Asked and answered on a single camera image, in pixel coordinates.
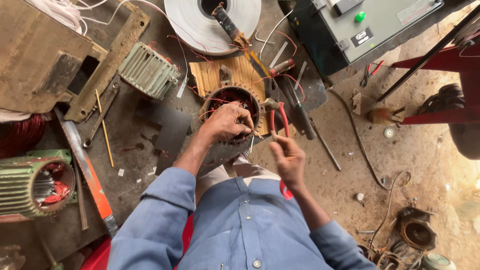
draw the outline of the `hand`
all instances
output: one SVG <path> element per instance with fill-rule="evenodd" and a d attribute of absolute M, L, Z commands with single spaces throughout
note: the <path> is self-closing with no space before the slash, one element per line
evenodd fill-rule
<path fill-rule="evenodd" d="M 295 140 L 274 135 L 276 142 L 270 143 L 274 155 L 278 175 L 291 191 L 305 186 L 303 183 L 303 169 L 305 167 L 305 152 Z"/>
<path fill-rule="evenodd" d="M 215 140 L 229 140 L 240 133 L 249 134 L 252 129 L 253 121 L 250 112 L 242 108 L 240 102 L 234 101 L 215 110 L 202 125 L 200 131 L 208 134 L 214 142 Z"/>

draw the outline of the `workbench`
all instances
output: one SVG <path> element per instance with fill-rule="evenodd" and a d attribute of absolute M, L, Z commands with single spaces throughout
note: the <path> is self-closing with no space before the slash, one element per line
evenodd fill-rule
<path fill-rule="evenodd" d="M 353 68 L 364 68 L 368 63 L 379 58 L 388 50 L 394 49 L 396 46 L 408 41 L 408 39 L 419 35 L 425 29 L 442 20 L 451 12 L 461 9 L 470 2 L 472 2 L 472 0 L 463 1 L 461 3 L 453 0 L 445 0 L 445 6 L 438 12 L 433 13 L 424 20 L 400 33 L 395 38 L 377 48 L 374 52 L 368 54 L 364 59 L 357 61 Z M 117 4 L 116 1 L 108 1 L 101 7 L 95 8 L 87 15 L 98 20 L 108 21 Z M 185 62 L 178 42 L 167 37 L 167 35 L 174 35 L 174 31 L 168 23 L 168 20 L 161 13 L 146 5 L 141 3 L 135 4 L 151 17 L 150 25 L 141 36 L 140 41 L 145 44 L 152 41 L 157 42 L 160 45 L 157 52 L 165 57 L 170 57 L 174 64 L 179 65 L 181 70 L 185 71 Z M 162 0 L 156 1 L 155 4 L 164 9 Z M 271 29 L 284 16 L 284 13 L 280 9 L 277 1 L 262 0 L 261 14 L 257 29 L 262 28 L 263 30 L 260 30 L 258 36 L 260 38 L 266 38 Z M 97 44 L 104 48 L 108 48 L 120 30 L 122 24 L 126 21 L 128 15 L 129 11 L 122 7 L 119 9 L 115 19 L 108 26 L 88 22 L 88 35 Z M 302 44 L 296 38 L 295 33 L 287 20 L 281 23 L 277 30 L 289 35 L 298 47 L 294 56 L 297 66 L 289 73 L 294 78 L 297 78 L 303 62 L 307 62 L 307 66 L 300 82 L 306 97 L 304 103 L 305 109 L 310 111 L 321 106 L 327 101 L 324 92 L 325 87 L 312 61 L 308 57 Z M 267 44 L 265 46 L 261 58 L 265 66 L 270 64 L 280 47 L 285 41 L 287 41 L 287 39 L 283 35 L 273 34 L 269 41 L 273 41 L 275 44 Z M 251 44 L 251 49 L 258 53 L 263 42 L 256 41 L 252 37 Z M 293 51 L 294 47 L 289 43 L 277 63 L 291 58 Z M 195 55 L 187 49 L 185 50 L 185 54 L 188 62 L 202 61 L 202 59 L 196 58 Z M 224 56 L 223 58 L 240 55 L 242 55 L 242 53 L 237 51 Z M 101 131 L 98 131 L 94 137 L 94 146 L 88 149 L 88 155 L 90 156 L 93 167 L 102 184 L 103 191 L 113 210 L 113 215 L 118 224 L 121 225 L 139 203 L 141 193 L 157 177 L 155 174 L 152 174 L 152 172 L 155 171 L 154 167 L 157 166 L 157 160 L 161 158 L 165 160 L 165 164 L 171 164 L 170 159 L 175 159 L 175 157 L 167 158 L 161 153 L 161 151 L 155 150 L 154 146 L 157 134 L 161 127 L 135 116 L 137 102 L 142 98 L 142 94 L 120 81 L 118 75 L 114 77 L 113 81 L 118 81 L 120 83 L 120 91 L 105 117 L 105 125 L 108 131 L 110 148 L 115 166 L 112 168 L 110 165 L 105 137 Z M 195 86 L 194 78 L 192 76 L 190 76 L 188 85 Z M 201 126 L 197 119 L 203 101 L 188 88 L 185 88 L 181 98 L 176 97 L 177 91 L 178 90 L 174 88 L 166 93 L 161 105 L 191 114 L 191 128 L 192 131 L 195 132 Z M 94 114 L 92 119 L 87 123 L 82 122 L 77 125 L 77 129 L 82 138 L 85 138 L 87 135 L 91 126 L 94 124 L 94 119 L 97 115 L 98 114 Z M 187 136 L 182 146 L 182 150 L 186 148 L 191 138 L 192 135 Z M 236 148 L 223 144 L 213 145 L 205 160 L 207 166 L 202 166 L 199 175 L 207 173 L 221 163 L 226 162 L 228 159 L 237 156 L 240 152 L 249 147 L 250 145 Z M 36 149 L 54 148 L 69 148 L 57 121 L 51 121 L 49 123 L 44 138 L 36 146 Z M 124 170 L 123 176 L 119 176 L 119 169 Z M 77 204 L 68 204 L 55 216 L 40 218 L 37 220 L 38 226 L 43 234 L 42 236 L 50 247 L 56 260 L 62 260 L 79 248 L 89 244 L 106 233 L 106 228 L 99 216 L 86 184 L 84 184 L 84 194 L 90 227 L 88 230 L 81 231 L 80 215 Z M 0 224 L 0 232 L 2 234 L 0 245 L 15 244 L 22 247 L 21 254 L 26 255 L 26 264 L 23 269 L 44 269 L 49 266 L 48 260 L 42 252 L 40 242 L 38 241 L 31 224 L 28 222 Z"/>

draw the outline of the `electrical control box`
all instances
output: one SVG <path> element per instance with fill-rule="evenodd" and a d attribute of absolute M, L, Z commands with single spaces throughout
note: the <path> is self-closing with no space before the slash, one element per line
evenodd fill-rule
<path fill-rule="evenodd" d="M 443 0 L 299 0 L 289 19 L 326 77 L 443 4 Z"/>

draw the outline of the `concrete floor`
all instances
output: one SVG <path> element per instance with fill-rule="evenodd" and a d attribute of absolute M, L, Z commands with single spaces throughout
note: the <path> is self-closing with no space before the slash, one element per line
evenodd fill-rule
<path fill-rule="evenodd" d="M 389 52 L 384 56 L 385 64 L 425 54 L 475 5 L 453 13 L 422 35 Z M 480 189 L 477 184 L 480 183 L 480 161 L 471 161 L 459 154 L 446 124 L 406 125 L 400 129 L 395 127 L 395 137 L 386 139 L 383 135 L 386 126 L 373 125 L 365 116 L 374 106 L 406 106 L 406 115 L 414 115 L 424 100 L 437 93 L 440 87 L 459 83 L 456 73 L 419 71 L 391 95 L 385 104 L 375 105 L 373 99 L 385 92 L 405 72 L 405 69 L 382 67 L 363 89 L 359 88 L 363 70 L 352 71 L 350 74 L 353 75 L 343 80 L 336 80 L 335 75 L 332 76 L 336 82 L 334 90 L 349 105 L 353 89 L 357 88 L 364 96 L 362 115 L 355 115 L 354 118 L 377 175 L 385 176 L 386 185 L 390 185 L 400 172 L 410 171 L 412 174 L 407 186 L 394 191 L 390 214 L 376 236 L 375 244 L 378 247 L 387 244 L 387 239 L 395 230 L 395 226 L 387 228 L 387 225 L 394 220 L 400 209 L 406 206 L 429 208 L 438 213 L 431 221 L 432 228 L 438 233 L 434 252 L 450 258 L 458 269 L 476 269 L 480 264 L 480 258 L 476 254 L 480 249 L 480 200 L 475 195 L 478 195 Z M 380 188 L 373 179 L 358 146 L 348 113 L 336 97 L 329 94 L 329 101 L 311 111 L 310 116 L 315 119 L 343 171 L 335 169 L 318 140 L 308 141 L 305 137 L 297 136 L 298 144 L 307 154 L 306 185 L 333 219 L 359 243 L 367 245 L 366 240 L 372 235 L 358 236 L 354 226 L 359 230 L 375 230 L 386 213 L 389 192 Z M 265 140 L 256 145 L 248 159 L 275 172 L 272 156 L 264 154 L 269 152 L 269 142 L 270 140 Z M 404 183 L 405 178 L 399 178 L 397 186 Z M 353 199 L 357 192 L 365 194 L 365 208 Z"/>

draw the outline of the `shirt pocket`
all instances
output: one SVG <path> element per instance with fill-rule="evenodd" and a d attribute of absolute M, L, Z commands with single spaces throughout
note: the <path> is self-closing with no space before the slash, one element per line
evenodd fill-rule
<path fill-rule="evenodd" d="M 187 250 L 178 270 L 227 270 L 230 260 L 230 232 L 225 231 L 201 241 L 193 250 Z"/>

